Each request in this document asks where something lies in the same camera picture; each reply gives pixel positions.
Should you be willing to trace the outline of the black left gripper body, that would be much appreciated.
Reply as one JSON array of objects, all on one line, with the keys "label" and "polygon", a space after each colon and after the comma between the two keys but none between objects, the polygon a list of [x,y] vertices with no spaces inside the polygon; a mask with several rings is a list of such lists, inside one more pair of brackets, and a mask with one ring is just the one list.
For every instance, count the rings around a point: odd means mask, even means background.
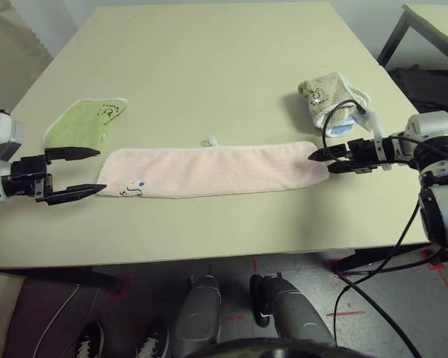
[{"label": "black left gripper body", "polygon": [[22,157],[10,166],[10,174],[1,177],[7,197],[28,196],[36,202],[49,202],[53,193],[52,175],[47,172],[51,160],[45,154]]}]

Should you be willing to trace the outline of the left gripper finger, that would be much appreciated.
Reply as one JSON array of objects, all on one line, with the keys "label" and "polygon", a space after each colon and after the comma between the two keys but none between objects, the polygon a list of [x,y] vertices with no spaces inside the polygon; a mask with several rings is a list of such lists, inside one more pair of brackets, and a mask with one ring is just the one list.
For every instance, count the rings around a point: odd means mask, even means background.
[{"label": "left gripper finger", "polygon": [[79,201],[106,188],[105,184],[81,184],[69,186],[65,190],[53,192],[48,197],[48,205],[65,204],[71,201]]},{"label": "left gripper finger", "polygon": [[100,151],[85,147],[59,147],[46,148],[45,155],[48,161],[53,160],[83,160],[100,155]]}]

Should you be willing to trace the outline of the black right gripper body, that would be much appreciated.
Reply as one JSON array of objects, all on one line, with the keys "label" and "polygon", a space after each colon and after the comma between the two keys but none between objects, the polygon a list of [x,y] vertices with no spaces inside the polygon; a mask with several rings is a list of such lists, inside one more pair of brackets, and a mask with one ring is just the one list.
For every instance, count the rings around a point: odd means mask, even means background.
[{"label": "black right gripper body", "polygon": [[355,139],[347,143],[349,161],[358,167],[356,174],[371,173],[377,168],[390,170],[397,163],[392,139]]}]

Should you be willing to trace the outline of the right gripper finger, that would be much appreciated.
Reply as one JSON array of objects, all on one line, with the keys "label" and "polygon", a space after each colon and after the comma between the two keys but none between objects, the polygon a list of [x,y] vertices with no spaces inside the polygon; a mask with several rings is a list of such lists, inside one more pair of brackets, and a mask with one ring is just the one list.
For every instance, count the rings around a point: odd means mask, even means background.
[{"label": "right gripper finger", "polygon": [[340,161],[342,158],[346,158],[347,154],[346,147],[320,148],[310,154],[308,159],[313,161]]},{"label": "right gripper finger", "polygon": [[327,165],[331,174],[343,174],[355,171],[358,166],[352,161],[334,161]]}]

